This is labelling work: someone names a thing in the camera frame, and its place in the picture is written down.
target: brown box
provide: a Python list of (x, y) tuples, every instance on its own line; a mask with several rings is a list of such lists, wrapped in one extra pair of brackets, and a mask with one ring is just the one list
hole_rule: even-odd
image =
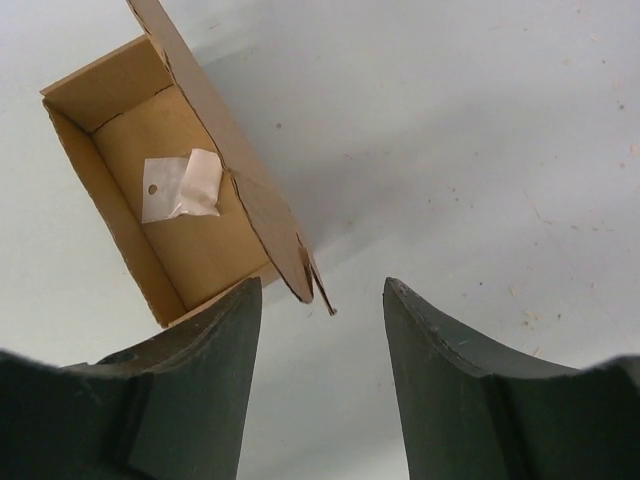
[[(128, 0), (145, 31), (44, 89), (44, 106), (157, 321), (168, 326), (247, 277), (278, 274), (302, 302), (313, 256), (265, 166), (156, 0)], [(217, 152), (220, 217), (141, 225), (142, 173), (152, 157)]]

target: white surface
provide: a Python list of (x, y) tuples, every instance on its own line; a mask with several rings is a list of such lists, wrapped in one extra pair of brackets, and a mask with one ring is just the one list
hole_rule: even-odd
[[(389, 275), (548, 360), (640, 351), (638, 2), (164, 3), (339, 309), (267, 289), (239, 479), (408, 478)], [(1, 345), (94, 361), (157, 328), (37, 92), (140, 30), (124, 2), (0, 9)]]

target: small white packet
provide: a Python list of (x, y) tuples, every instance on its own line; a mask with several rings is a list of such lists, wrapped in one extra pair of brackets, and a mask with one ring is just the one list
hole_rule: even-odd
[(199, 148), (189, 158), (147, 158), (142, 176), (142, 223), (179, 215), (220, 216), (216, 204), (222, 180), (217, 153)]

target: table surface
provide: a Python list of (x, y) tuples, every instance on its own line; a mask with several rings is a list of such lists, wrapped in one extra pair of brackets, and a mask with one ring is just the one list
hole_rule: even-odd
[[(163, 3), (339, 310), (266, 289), (239, 479), (408, 478), (387, 276), (540, 358), (640, 351), (637, 1)], [(95, 361), (159, 329), (38, 91), (140, 29), (100, 0), (0, 25), (0, 346)]]

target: open box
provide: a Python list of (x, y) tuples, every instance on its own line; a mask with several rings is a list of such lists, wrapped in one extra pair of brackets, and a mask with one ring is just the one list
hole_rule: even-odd
[[(128, 0), (146, 32), (44, 89), (58, 137), (155, 318), (168, 326), (252, 276), (331, 307), (282, 194), (156, 0)], [(219, 154), (220, 217), (142, 225), (146, 158)]]

